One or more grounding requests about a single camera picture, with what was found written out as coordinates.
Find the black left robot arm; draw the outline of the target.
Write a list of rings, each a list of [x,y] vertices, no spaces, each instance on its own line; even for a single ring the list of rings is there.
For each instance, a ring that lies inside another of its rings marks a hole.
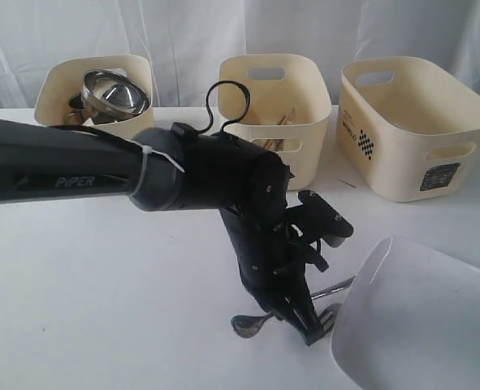
[[[125,195],[144,211],[216,209],[245,289],[311,345],[324,330],[287,221],[289,179],[277,154],[183,123],[125,140],[96,128],[0,119],[0,204]]]

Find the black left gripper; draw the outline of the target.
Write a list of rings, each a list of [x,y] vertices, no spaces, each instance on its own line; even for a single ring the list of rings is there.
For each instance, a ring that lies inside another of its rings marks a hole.
[[[319,330],[318,316],[305,281],[303,249],[285,213],[267,222],[259,215],[227,208],[221,210],[221,218],[244,288],[266,313],[289,323],[306,345],[312,345]]]

